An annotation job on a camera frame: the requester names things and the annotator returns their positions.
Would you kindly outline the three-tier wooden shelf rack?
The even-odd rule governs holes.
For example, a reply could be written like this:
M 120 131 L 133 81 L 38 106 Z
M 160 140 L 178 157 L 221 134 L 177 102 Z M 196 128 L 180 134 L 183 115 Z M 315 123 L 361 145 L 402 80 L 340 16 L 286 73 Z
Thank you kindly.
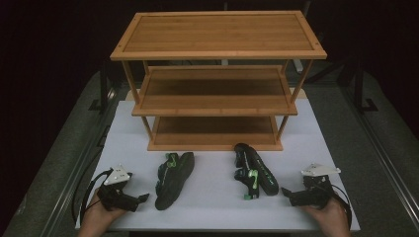
M 327 53 L 300 11 L 137 13 L 111 54 L 151 150 L 283 148 L 301 87 L 293 59 Z

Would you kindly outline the tan board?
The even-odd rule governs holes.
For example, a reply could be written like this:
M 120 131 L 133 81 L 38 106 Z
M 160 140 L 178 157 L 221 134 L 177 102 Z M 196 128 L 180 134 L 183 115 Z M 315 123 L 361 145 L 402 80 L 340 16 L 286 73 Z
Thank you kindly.
M 294 87 L 290 87 L 290 90 L 291 90 L 291 94 L 293 95 Z M 140 89 L 136 89 L 136 93 L 138 95 L 139 95 L 139 92 L 140 92 Z M 298 92 L 298 94 L 297 94 L 297 96 L 296 96 L 296 98 L 297 99 L 307 99 L 307 95 L 306 95 L 306 93 L 304 92 L 303 89 L 300 89 L 299 92 Z M 133 97 L 132 91 L 127 92 L 125 100 L 126 101 L 134 101 L 134 97 Z

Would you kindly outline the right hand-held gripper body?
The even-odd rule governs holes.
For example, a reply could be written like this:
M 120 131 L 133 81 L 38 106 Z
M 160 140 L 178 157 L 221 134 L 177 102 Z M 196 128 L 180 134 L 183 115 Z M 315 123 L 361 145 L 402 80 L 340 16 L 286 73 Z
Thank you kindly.
M 340 174 L 339 168 L 312 163 L 301 171 L 304 190 L 290 193 L 292 206 L 313 205 L 323 208 L 335 195 L 329 176 Z

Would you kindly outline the white board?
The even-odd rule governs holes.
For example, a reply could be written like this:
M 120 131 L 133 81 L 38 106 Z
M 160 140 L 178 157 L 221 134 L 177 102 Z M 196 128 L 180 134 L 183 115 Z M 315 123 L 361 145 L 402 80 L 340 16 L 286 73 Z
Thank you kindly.
M 334 165 L 309 100 L 298 99 L 296 106 L 298 115 L 290 118 L 282 137 L 284 149 L 257 150 L 280 186 L 293 192 L 304 189 L 301 172 L 309 165 Z M 132 108 L 132 101 L 118 103 L 95 173 L 123 165 L 133 173 L 124 192 L 133 197 L 148 194 L 149 199 L 116 220 L 113 230 L 301 232 L 318 228 L 281 194 L 246 200 L 246 187 L 233 178 L 231 149 L 197 151 L 195 168 L 179 198 L 168 209 L 157 210 L 157 168 L 165 161 L 165 153 L 147 149 L 148 136 L 141 120 L 131 115 Z

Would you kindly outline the black green climbing shoe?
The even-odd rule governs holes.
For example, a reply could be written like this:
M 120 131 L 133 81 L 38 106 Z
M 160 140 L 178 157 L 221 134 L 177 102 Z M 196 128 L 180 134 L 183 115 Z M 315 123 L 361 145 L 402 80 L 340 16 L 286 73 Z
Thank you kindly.
M 265 165 L 257 151 L 248 144 L 237 143 L 234 146 L 236 154 L 234 179 L 247 187 L 246 200 L 259 197 L 259 189 L 267 196 L 279 193 L 279 184 L 270 169 Z
M 166 161 L 158 167 L 158 181 L 155 186 L 155 207 L 158 210 L 165 210 L 176 201 L 195 168 L 193 152 L 185 152 L 181 156 L 177 153 L 166 153 L 165 157 Z

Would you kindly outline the black metal stand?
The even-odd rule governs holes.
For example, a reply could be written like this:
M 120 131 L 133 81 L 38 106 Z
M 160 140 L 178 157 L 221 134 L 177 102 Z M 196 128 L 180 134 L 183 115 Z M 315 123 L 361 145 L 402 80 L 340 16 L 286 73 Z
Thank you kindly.
M 356 57 L 349 57 L 339 76 L 339 84 L 348 87 L 354 83 L 354 106 L 360 114 L 377 112 L 377 106 L 372 99 L 363 99 L 364 70 L 361 61 Z
M 109 66 L 109 60 L 102 63 L 99 70 L 100 97 L 94 100 L 89 107 L 90 111 L 97 111 L 100 115 L 106 111 L 109 104 L 109 93 L 111 92 L 109 87 Z

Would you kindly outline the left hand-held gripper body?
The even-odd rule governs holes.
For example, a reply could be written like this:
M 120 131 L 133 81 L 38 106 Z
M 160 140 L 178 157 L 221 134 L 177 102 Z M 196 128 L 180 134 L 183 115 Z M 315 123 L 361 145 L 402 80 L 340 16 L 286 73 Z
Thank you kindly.
M 140 199 L 124 193 L 124 187 L 130 180 L 132 173 L 129 173 L 122 165 L 112 167 L 107 178 L 102 183 L 97 195 L 106 210 L 119 208 L 135 212 Z

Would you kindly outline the person's left hand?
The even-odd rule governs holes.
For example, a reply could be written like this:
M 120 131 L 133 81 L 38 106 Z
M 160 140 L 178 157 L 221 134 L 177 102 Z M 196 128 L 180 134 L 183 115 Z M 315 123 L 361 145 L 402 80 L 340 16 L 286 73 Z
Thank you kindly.
M 119 208 L 106 210 L 97 192 L 94 192 L 89 208 L 85 211 L 77 237 L 102 237 L 114 221 L 126 214 L 125 210 Z

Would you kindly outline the person's right hand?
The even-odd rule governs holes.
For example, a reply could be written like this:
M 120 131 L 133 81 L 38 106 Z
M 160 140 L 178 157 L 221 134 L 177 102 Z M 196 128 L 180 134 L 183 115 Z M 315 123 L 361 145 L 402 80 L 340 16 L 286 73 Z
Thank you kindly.
M 335 198 L 331 198 L 322 209 L 309 205 L 301 206 L 300 209 L 317 221 L 326 237 L 352 237 L 345 209 Z

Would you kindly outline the aluminium rail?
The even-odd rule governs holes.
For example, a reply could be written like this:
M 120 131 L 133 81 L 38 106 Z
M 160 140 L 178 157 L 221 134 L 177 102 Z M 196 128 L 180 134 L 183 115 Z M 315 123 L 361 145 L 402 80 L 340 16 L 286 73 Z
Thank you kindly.
M 87 89 L 70 113 L 47 164 L 53 203 L 40 237 L 76 235 L 81 201 L 102 153 L 115 104 L 124 93 L 112 88 L 101 96 Z
M 374 151 L 377 154 L 378 160 L 382 165 L 382 168 L 385 174 L 387 175 L 391 185 L 393 186 L 398 198 L 400 199 L 403 208 L 410 217 L 416 230 L 419 232 L 419 203 L 417 202 L 413 194 L 410 192 L 410 190 L 407 188 L 402 177 L 400 176 L 396 167 L 392 163 L 389 153 L 385 150 L 383 143 L 378 138 L 378 135 L 374 131 L 372 124 L 366 117 L 366 113 L 368 112 L 368 110 L 359 108 L 355 104 L 356 99 L 351 94 L 349 89 L 341 88 L 341 92 L 347 103 L 350 105 L 352 113 L 357 118 L 358 122 L 361 125 L 361 128 L 363 129 L 364 133 L 367 135 L 370 143 L 372 144 Z

